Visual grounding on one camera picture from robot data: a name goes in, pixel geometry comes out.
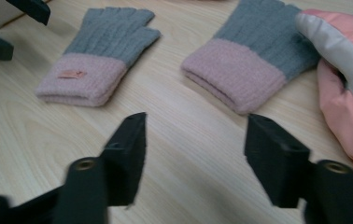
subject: knitted glove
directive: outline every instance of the knitted glove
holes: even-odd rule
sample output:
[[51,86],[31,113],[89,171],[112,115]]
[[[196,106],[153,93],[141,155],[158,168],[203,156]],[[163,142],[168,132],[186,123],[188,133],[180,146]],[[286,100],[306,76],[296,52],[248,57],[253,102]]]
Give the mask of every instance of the knitted glove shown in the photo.
[[89,9],[75,39],[36,89],[47,102],[98,106],[106,103],[127,70],[160,32],[146,27],[145,9]]
[[295,29],[299,8],[278,0],[241,0],[226,23],[183,63],[187,77],[238,114],[256,110],[318,53]]
[[353,159],[353,15],[309,9],[296,17],[296,24],[324,58],[318,64],[319,105]]

